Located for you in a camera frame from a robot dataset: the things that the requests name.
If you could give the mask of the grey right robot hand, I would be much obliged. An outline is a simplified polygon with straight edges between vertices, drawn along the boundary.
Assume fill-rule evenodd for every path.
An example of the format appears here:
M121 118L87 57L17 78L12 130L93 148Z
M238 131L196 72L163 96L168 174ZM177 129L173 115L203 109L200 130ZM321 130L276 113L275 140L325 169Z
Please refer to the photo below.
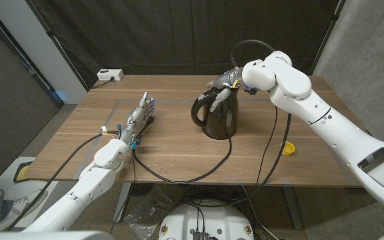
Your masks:
M242 72L243 67L234 67L207 84L207 88L215 87L221 90L212 103L210 112L214 112L218 105L232 94L234 89L243 84Z

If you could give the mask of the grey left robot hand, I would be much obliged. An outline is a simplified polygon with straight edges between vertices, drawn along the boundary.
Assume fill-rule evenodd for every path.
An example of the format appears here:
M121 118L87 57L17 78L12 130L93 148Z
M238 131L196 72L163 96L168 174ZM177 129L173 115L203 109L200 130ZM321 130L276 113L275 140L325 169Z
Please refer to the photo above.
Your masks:
M120 131L118 139L126 144L132 143L137 135L141 135L155 118L155 100L147 98L147 92L139 101L139 105L127 116L124 128Z

